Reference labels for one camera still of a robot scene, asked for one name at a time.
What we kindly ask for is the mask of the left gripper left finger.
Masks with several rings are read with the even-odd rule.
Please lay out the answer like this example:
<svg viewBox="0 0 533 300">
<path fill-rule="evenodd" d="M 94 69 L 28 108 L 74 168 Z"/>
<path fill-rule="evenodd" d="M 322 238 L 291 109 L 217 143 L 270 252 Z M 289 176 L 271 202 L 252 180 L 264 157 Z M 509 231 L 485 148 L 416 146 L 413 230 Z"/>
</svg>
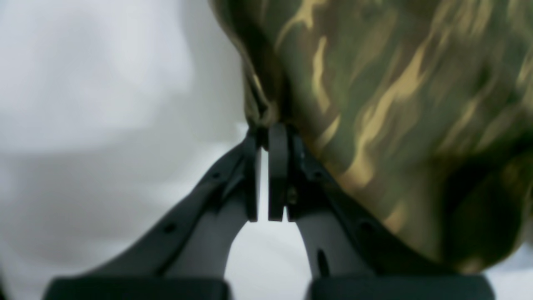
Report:
<svg viewBox="0 0 533 300">
<path fill-rule="evenodd" d="M 55 279 L 44 299 L 231 300 L 229 251 L 258 219 L 259 148 L 249 130 L 131 247 L 83 275 Z"/>
</svg>

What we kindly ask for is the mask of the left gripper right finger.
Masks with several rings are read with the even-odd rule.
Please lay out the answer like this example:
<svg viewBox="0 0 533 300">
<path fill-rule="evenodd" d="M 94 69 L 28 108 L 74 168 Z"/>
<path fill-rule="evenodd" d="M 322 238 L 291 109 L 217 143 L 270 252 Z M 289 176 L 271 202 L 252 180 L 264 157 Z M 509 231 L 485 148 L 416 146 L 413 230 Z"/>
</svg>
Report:
<svg viewBox="0 0 533 300">
<path fill-rule="evenodd" d="M 307 300 L 494 300 L 481 275 L 416 254 L 337 186 L 291 127 L 269 139 L 269 220 L 297 224 L 312 281 Z"/>
</svg>

